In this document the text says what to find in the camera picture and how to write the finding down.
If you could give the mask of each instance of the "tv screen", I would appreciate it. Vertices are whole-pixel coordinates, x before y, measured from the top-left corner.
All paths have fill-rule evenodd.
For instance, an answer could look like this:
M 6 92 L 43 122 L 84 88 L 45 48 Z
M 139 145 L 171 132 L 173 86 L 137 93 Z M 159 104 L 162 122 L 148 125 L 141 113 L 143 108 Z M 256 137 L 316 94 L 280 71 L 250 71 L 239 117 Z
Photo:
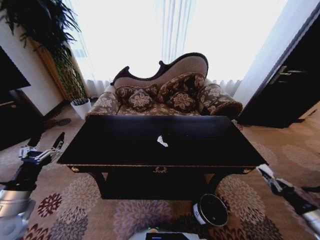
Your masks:
M 6 52 L 0 46 L 1 92 L 20 89 L 30 86 L 30 83 L 22 75 L 16 65 L 11 61 Z

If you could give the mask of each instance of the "gold drawer handle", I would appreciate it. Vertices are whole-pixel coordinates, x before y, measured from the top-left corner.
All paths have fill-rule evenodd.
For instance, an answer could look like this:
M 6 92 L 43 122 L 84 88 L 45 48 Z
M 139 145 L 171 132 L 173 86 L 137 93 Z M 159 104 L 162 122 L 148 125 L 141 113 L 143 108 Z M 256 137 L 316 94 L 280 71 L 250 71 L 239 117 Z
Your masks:
M 243 173 L 244 173 L 244 174 L 248 174 L 248 173 L 250 173 L 251 171 L 252 171 L 251 169 L 245 168 L 245 169 L 243 170 Z
M 74 171 L 75 173 L 76 173 L 76 172 L 79 172 L 79 168 L 76 168 L 76 167 L 74 167 L 74 166 L 71 168 L 71 170 Z
M 153 172 L 156 173 L 156 174 L 165 174 L 165 173 L 167 173 L 167 167 L 166 166 L 164 166 L 163 169 L 161 169 L 161 168 L 162 168 L 161 166 L 157 166 Z

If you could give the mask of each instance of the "sheer white curtain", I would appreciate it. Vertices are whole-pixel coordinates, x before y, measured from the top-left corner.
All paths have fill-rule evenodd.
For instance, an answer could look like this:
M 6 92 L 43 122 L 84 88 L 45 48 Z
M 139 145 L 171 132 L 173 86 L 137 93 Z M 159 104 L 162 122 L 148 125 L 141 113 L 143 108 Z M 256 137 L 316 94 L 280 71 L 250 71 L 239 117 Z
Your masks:
M 207 78 L 233 95 L 287 0 L 65 0 L 81 33 L 71 44 L 91 95 L 126 66 L 141 78 L 199 52 Z
M 226 85 L 242 80 L 287 0 L 198 0 L 184 52 L 204 54 L 207 78 Z
M 161 59 L 161 32 L 154 0 L 67 0 L 77 14 L 82 42 L 71 44 L 88 88 L 99 96 L 117 73 L 129 66 L 141 78 L 153 76 Z M 88 57 L 77 52 L 87 49 Z
M 187 29 L 195 1 L 158 0 L 156 3 L 161 32 L 161 57 L 165 64 L 169 64 L 184 54 Z

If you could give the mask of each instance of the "gold trim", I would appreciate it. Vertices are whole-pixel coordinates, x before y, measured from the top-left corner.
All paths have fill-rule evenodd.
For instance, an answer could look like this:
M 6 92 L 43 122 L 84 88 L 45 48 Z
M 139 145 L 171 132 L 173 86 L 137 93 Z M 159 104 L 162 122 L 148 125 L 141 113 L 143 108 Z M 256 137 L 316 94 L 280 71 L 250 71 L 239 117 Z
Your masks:
M 14 101 L 7 101 L 7 102 L 4 102 L 4 103 L 0 103 L 0 107 L 1 106 L 4 106 L 4 105 L 8 105 L 8 104 L 13 104 Z
M 74 171 L 74 172 L 79 172 L 79 168 L 76 168 L 74 166 L 71 168 L 71 170 Z
M 160 170 L 160 168 L 161 168 L 161 166 L 157 166 L 153 172 L 156 173 L 156 174 L 165 174 L 165 173 L 167 173 L 167 167 L 164 166 L 162 170 Z
M 250 173 L 252 170 L 251 169 L 248 169 L 248 168 L 246 168 L 246 169 L 243 169 L 243 173 L 244 174 L 248 174 L 248 173 Z
M 135 165 L 128 165 L 128 164 L 64 164 L 64 163 L 58 163 L 65 166 L 81 166 L 81 167 L 155 167 L 155 165 L 141 165 L 141 164 L 135 164 Z M 229 166 L 215 166 L 215 165 L 156 165 L 157 167 L 177 167 L 177 168 L 256 168 L 256 166 L 235 166 L 235 165 L 229 165 Z

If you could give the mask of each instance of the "wall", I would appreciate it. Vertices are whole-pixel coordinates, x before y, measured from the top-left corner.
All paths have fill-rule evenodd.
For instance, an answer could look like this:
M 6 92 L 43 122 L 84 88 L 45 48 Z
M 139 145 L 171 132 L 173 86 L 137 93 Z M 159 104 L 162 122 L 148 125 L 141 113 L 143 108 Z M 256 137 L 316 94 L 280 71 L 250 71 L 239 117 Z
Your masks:
M 33 51 L 31 44 L 27 43 L 24 48 L 23 42 L 19 40 L 21 33 L 21 29 L 15 29 L 12 35 L 5 21 L 0 21 L 1 47 L 31 84 L 31 86 L 22 88 L 23 92 L 40 113 L 45 115 L 63 101 L 63 96 L 42 60 Z
M 233 98 L 245 107 L 320 0 L 289 0 Z

